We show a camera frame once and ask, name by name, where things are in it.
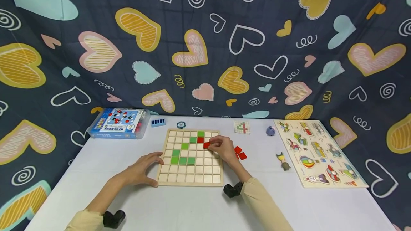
heart-patterned backdrop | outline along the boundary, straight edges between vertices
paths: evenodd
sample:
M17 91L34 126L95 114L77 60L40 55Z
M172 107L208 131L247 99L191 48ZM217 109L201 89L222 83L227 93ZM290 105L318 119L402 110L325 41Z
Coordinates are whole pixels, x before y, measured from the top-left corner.
M411 0L1 0L0 230L23 230L104 107L319 119L411 226Z

toy box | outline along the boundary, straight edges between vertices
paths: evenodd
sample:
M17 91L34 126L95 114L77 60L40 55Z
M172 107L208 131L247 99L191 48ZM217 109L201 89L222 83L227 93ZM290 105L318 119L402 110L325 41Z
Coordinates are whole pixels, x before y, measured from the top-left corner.
M94 138L139 139L144 136L149 120L148 110L106 108L87 131Z

poker chip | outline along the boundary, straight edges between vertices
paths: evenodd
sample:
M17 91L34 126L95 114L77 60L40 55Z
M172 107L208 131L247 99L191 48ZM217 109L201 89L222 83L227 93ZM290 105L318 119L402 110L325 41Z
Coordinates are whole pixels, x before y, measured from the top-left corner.
M177 123L177 128L182 129L186 127L186 123L184 121L180 121Z

white table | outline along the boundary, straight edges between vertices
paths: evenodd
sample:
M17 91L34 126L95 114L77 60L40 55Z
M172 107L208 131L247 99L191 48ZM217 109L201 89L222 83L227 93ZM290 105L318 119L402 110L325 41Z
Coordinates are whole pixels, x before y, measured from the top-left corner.
M140 140L89 139L26 231L63 230L111 176L141 155L161 151L167 129L176 128L179 121L186 122L188 129L218 129L222 135L230 136L248 156L242 161L245 168L263 183L294 230L394 230L367 189L304 189L294 168L283 171L275 154L288 155L279 134L265 134L265 129L273 125L272 120L249 119L251 134L246 135L234 133L233 118L151 118L165 118L167 125L149 126ZM148 176L155 179L156 174L154 165ZM226 164L224 182L238 182ZM222 187L124 188L109 210L126 213L118 229L122 231L262 230L242 198L227 198Z

hand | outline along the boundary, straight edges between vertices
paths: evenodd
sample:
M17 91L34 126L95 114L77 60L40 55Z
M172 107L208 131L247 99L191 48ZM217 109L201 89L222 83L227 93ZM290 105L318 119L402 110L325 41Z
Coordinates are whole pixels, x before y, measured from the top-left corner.
M155 161L163 165L164 161L160 158L162 154L162 152L154 152L141 156L133 165L128 166L127 169L117 174L117 177L125 185L147 184L155 188L158 187L156 180L147 177L146 170Z
M238 161L238 158L234 152L233 141L231 141L229 137L216 136L210 138L210 146L208 149L218 153L220 157L229 165L232 165Z

